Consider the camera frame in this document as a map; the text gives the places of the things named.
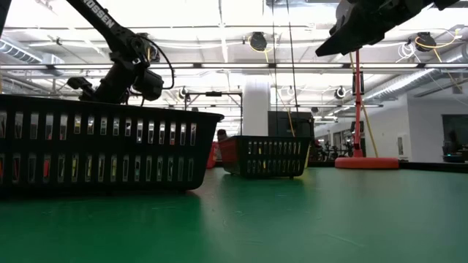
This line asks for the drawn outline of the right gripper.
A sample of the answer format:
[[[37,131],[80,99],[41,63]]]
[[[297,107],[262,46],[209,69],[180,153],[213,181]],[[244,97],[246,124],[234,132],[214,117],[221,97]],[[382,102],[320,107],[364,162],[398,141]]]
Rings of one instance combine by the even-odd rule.
[[[373,45],[392,28],[434,5],[438,10],[459,0],[340,0],[336,8],[336,22],[327,38],[317,49],[317,56],[337,53],[346,55],[364,45]],[[366,25],[363,25],[364,11]]]

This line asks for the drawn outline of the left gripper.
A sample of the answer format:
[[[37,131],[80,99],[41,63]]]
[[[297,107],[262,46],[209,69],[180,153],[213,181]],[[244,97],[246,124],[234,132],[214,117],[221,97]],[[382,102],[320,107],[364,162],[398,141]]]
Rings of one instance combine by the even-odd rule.
[[[113,62],[112,67],[95,89],[85,77],[68,79],[69,87],[82,91],[79,100],[122,104],[128,99],[128,90],[131,87],[134,87],[144,99],[149,101],[161,96],[164,81],[161,76],[148,69],[148,61],[136,58],[135,63],[120,53],[111,53],[110,60]]]

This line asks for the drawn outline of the black plastic basket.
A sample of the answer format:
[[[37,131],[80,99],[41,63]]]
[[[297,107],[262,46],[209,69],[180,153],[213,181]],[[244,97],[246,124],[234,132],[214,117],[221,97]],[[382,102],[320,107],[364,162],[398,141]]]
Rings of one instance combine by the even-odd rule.
[[[233,136],[219,143],[224,170],[244,178],[294,178],[303,174],[309,137]]]
[[[203,183],[216,113],[0,94],[0,196],[114,191],[187,191]],[[71,181],[72,155],[117,155],[117,181]],[[50,157],[50,177],[11,181],[11,160]]]

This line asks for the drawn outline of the black cabinet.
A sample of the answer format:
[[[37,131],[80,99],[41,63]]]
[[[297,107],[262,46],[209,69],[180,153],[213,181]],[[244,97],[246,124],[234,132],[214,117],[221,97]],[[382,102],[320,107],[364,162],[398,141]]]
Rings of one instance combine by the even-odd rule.
[[[270,137],[314,138],[314,119],[311,113],[268,111]]]

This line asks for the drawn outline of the white building column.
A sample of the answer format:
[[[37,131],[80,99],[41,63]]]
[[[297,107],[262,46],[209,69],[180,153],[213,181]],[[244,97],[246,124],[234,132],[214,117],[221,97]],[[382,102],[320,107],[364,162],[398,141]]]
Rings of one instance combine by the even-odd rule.
[[[243,135],[266,136],[271,84],[266,76],[250,76],[243,89]]]

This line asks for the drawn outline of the red desk lamp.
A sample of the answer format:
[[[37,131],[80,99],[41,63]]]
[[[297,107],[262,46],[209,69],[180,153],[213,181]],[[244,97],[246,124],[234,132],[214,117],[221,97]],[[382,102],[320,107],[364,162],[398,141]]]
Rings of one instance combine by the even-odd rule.
[[[366,111],[366,106],[363,103],[363,78],[361,77],[361,61],[359,50],[355,51],[353,56],[351,53],[350,62],[352,71],[355,76],[355,133],[353,140],[353,156],[352,157],[339,157],[335,160],[335,168],[338,169],[398,169],[399,160],[396,158],[383,158],[379,157],[377,146],[375,144],[374,136],[372,134],[369,118]],[[363,149],[361,147],[361,113],[364,114],[366,127],[369,130],[371,137],[371,144],[374,148],[375,157],[364,157]]]

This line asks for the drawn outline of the black metal frame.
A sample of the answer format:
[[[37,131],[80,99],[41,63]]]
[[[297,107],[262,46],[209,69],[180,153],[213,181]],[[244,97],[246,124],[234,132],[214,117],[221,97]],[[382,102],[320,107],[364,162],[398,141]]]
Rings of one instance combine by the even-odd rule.
[[[195,105],[194,102],[200,97],[223,97],[227,96],[231,101],[240,109],[239,122],[240,126],[238,128],[238,134],[242,135],[244,133],[244,98],[242,92],[231,92],[231,91],[206,91],[206,92],[189,92],[186,91],[183,95],[184,100],[184,110],[188,108],[200,107],[200,105]]]

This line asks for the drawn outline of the silver air duct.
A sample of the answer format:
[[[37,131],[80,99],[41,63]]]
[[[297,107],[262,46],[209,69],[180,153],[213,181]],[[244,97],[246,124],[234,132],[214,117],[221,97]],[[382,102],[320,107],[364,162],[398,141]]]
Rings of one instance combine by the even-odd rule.
[[[30,70],[60,77],[64,71],[58,68],[64,60],[51,53],[30,50],[19,42],[10,39],[0,39],[0,69]]]

